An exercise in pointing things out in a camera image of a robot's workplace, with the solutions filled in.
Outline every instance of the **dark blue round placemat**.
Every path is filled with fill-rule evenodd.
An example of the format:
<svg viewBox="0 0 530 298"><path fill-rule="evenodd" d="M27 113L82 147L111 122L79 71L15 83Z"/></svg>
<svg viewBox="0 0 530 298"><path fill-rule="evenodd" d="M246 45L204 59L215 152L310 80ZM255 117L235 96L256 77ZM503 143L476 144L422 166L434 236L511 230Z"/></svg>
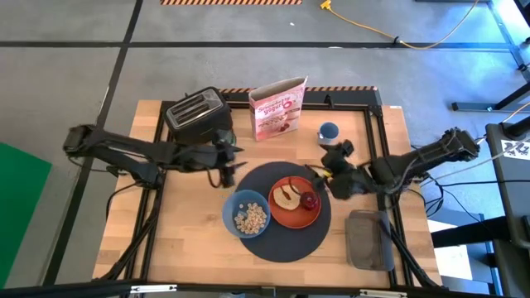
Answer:
<svg viewBox="0 0 530 298"><path fill-rule="evenodd" d="M250 171L239 182L236 190L255 190L268 199L272 186L287 176L311 180L312 173L305 167L290 162L270 162ZM271 262L294 262L307 257L324 241L330 228L330 199L325 190L320 190L319 195L322 208L318 218L309 227L286 228L272 218L261 235L241 239L241 242L251 253Z"/></svg>

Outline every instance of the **black toaster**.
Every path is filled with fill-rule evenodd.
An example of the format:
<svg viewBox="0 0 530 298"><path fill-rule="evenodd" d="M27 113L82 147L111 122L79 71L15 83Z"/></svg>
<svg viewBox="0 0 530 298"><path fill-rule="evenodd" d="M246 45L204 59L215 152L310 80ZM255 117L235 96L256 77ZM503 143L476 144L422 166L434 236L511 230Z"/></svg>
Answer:
<svg viewBox="0 0 530 298"><path fill-rule="evenodd" d="M232 129L230 107L214 87L176 101L164 111L164 120L175 141L187 145L210 142L217 130Z"/></svg>

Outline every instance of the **black metal frame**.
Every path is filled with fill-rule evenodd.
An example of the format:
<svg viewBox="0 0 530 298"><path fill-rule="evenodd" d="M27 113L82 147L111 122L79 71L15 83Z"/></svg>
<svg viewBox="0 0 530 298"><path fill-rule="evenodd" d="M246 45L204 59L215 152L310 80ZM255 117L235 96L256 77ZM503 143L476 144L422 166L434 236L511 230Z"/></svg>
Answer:
<svg viewBox="0 0 530 298"><path fill-rule="evenodd" d="M133 289L141 289L141 286L163 285L168 291L213 291L234 292L260 296L306 296L306 295L341 295L341 296L389 296L392 293L396 297L409 298L441 298L450 296L452 298L491 298L493 296L484 294L470 294L463 292L448 291L444 288L421 288L415 286L396 286L391 290L374 288L324 288L324 287L301 287L301 286L233 286L233 285L194 285L175 283L145 282L142 280L123 281L98 281L85 282L68 285L53 285L48 287L34 286L27 288L15 288L2 290L2 297L19 298L95 298L109 297L115 295L127 296Z"/></svg>
<svg viewBox="0 0 530 298"><path fill-rule="evenodd" d="M430 42L409 42L411 46L430 46ZM320 48L345 49L408 49L389 42L347 41L0 41L2 47L31 48ZM444 42L433 49L510 50L503 42Z"/></svg>
<svg viewBox="0 0 530 298"><path fill-rule="evenodd" d="M461 112L505 112L511 113L522 107L522 104L515 104L528 96L530 92L530 81L521 88L513 91L498 103L452 103L453 111ZM523 108L520 113L530 113L530 107Z"/></svg>
<svg viewBox="0 0 530 298"><path fill-rule="evenodd" d="M471 243L484 243L494 239L511 241L506 216L481 220L456 228L431 233L434 248L445 248Z"/></svg>
<svg viewBox="0 0 530 298"><path fill-rule="evenodd" d="M227 99L227 103L231 108L249 108L248 103L248 93L242 92L242 93L225 93L223 96ZM362 112L364 115L364 121L366 125L366 131L367 136L369 138L369 151L370 151L370 157L372 159L377 157L377 148L375 146L375 136L374 136L374 129L372 125L372 116L375 116L377 124L378 124L378 134L379 139L382 146L382 151L384 155L389 154L389 148L388 148L388 142L386 138L386 132L384 128L384 121L383 121L383 112L381 109L381 99L378 95L377 90L360 90L360 91L306 91L306 96L304 97L304 103L302 104L302 110L331 110L331 111L351 111L351 112ZM161 105L161 111L159 115L159 120L157 123L157 129L156 129L156 136L154 139L154 142L159 142L161 139L161 128L163 126L162 123L162 113L164 110L164 107L168 104L171 104L170 102L162 103ZM161 194L163 193L163 186L156 190L157 192L157 199L155 199L154 204L160 205L161 203ZM386 204L384 202L386 198L384 196L378 197L378 208L382 211L386 211ZM142 192L142 198L140 201L140 208L139 212L137 214L137 220L136 220L136 227L135 232L137 230L138 225L141 225L143 222L143 219L145 218L145 212L147 207L147 201L148 201L148 195L147 190L144 190ZM392 197L391 198L392 204L397 203L397 198ZM396 223L396 230L397 233L403 242L405 241L405 235L404 235L404 229L402 226L402 217L401 212L399 210L399 206L397 208L393 209L393 217L394 221ZM151 260L152 255L152 247L154 244L155 239L155 233L156 229L154 228L148 235L147 235L147 245L146 250L143 254L143 262L141 267L141 274L140 279L146 280L148 269L149 269L149 263ZM402 260L403 262L403 270L404 270L404 279L407 286L413 286L412 284L412 272L410 268L408 268L407 264ZM128 265L126 270L126 276L125 278L132 278L132 268L134 265L134 261L131 261L131 263ZM388 279L391 288L394 288L398 286L398 281L396 277L395 270L391 270L388 273ZM253 286L239 286L239 285L233 285L233 286L221 286L221 285L187 285L187 284L179 284L179 289L182 288L190 288L190 291L249 291L250 289L254 289L259 291L260 293L263 293L263 288L261 286L253 287ZM320 293L326 293L326 294L334 294L337 292L345 293L343 290L337 291L338 289L333 288L311 288L312 291L318 291ZM357 293L359 289L351 288L348 289L346 292L349 294L355 294Z"/></svg>

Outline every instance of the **metal stand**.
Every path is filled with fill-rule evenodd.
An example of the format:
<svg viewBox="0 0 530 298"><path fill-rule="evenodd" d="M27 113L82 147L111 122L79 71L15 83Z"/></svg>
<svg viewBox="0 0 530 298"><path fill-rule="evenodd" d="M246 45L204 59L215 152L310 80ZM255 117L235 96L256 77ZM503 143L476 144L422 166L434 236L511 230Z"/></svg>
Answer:
<svg viewBox="0 0 530 298"><path fill-rule="evenodd" d="M521 141L527 136L530 131L530 116L524 118L518 123L501 123L504 135L515 141Z"/></svg>
<svg viewBox="0 0 530 298"><path fill-rule="evenodd" d="M523 100L528 92L530 92L530 83L526 83L523 87L515 90L505 99L498 103L452 103L453 111L461 112L514 112L521 108L521 104L513 104ZM530 107L524 108L520 113L530 113Z"/></svg>
<svg viewBox="0 0 530 298"><path fill-rule="evenodd" d="M487 219L480 223L472 223L457 228L448 228L431 233L434 248L445 248L449 246L482 243L494 239L510 240L510 232L506 223L506 217Z"/></svg>

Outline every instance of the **gray concrete floor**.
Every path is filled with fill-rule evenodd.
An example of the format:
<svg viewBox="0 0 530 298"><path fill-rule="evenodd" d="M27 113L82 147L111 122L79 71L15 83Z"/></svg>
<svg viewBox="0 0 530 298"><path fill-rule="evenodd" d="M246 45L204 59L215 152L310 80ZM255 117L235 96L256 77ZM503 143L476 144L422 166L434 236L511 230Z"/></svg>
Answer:
<svg viewBox="0 0 530 298"><path fill-rule="evenodd" d="M291 7L161 7L157 0L146 0L133 40L385 41L321 11L319 5L320 0L305 0ZM133 6L133 0L4 0L0 41L121 41ZM445 35L469 4L334 0L333 7L403 40L428 42ZM489 9L480 4L448 41L504 39ZM117 49L0 48L0 141L53 164L8 286L35 285L42 278L78 173L60 147L69 127L94 122L117 53ZM259 86L309 75L309 85L378 86L384 104L403 106L413 144L433 142L454 126L478 137L485 124L506 115L454 113L450 103L499 101L525 82L515 68L505 50L131 49L105 128L128 133L140 99L172 100L206 85ZM483 144L480 159L488 156ZM468 165L445 164L432 174L464 166ZM446 182L493 178L493 167L484 165ZM104 229L104 205L114 183L107 174L90 176L58 282L90 279ZM453 192L472 212L486 217L503 213L495 185L462 186ZM438 196L432 187L426 187L424 194L428 199ZM460 209L451 199L445 208Z"/></svg>

